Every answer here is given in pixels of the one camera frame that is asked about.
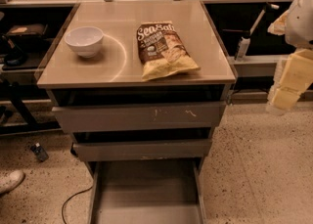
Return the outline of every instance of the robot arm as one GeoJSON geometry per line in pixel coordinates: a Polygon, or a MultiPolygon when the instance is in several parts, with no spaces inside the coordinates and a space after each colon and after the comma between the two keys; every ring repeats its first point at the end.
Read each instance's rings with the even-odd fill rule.
{"type": "Polygon", "coordinates": [[[276,66],[266,111],[283,115],[313,83],[313,1],[294,0],[287,11],[285,39],[297,50],[276,66]]]}

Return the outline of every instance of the shoe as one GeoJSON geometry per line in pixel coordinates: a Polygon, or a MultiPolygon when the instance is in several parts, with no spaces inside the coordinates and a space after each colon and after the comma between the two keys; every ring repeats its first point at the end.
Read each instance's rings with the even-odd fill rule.
{"type": "Polygon", "coordinates": [[[16,170],[9,176],[0,178],[0,195],[14,190],[22,182],[25,174],[21,170],[16,170]]]}

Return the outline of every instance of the bowl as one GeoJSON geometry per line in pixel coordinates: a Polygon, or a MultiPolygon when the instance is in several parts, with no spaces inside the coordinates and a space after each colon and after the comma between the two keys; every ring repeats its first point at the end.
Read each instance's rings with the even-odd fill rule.
{"type": "Polygon", "coordinates": [[[95,26],[83,26],[66,34],[65,42],[78,56],[91,58],[98,54],[102,47],[104,33],[95,26]]]}

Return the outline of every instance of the black cable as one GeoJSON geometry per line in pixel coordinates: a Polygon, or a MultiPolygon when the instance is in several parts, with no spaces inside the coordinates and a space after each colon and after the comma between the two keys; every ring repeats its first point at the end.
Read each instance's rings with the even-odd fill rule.
{"type": "Polygon", "coordinates": [[[83,190],[83,191],[80,191],[80,192],[78,192],[78,193],[75,193],[74,195],[72,195],[71,197],[69,197],[69,198],[63,203],[61,214],[62,214],[63,222],[64,222],[65,224],[67,224],[67,222],[66,222],[64,213],[65,213],[65,208],[66,208],[66,206],[67,206],[67,203],[68,203],[72,198],[74,198],[75,196],[80,195],[80,194],[82,194],[82,193],[86,193],[86,192],[88,192],[88,191],[91,190],[91,189],[92,189],[92,186],[91,186],[90,188],[88,188],[88,189],[85,189],[85,190],[83,190]]]}

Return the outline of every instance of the speckled floor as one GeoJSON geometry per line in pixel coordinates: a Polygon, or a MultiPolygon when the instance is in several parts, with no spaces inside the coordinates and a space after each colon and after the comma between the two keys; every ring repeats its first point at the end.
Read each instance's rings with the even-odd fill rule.
{"type": "MultiPolygon", "coordinates": [[[[264,102],[228,106],[201,171],[209,224],[313,223],[313,103],[284,116],[264,102]]],[[[0,137],[0,176],[22,169],[26,177],[0,196],[1,224],[61,224],[61,208],[92,179],[70,152],[61,131],[0,137]],[[29,147],[39,142],[49,159],[38,162],[29,147]]],[[[86,223],[90,194],[73,198],[68,223],[86,223]]]]}

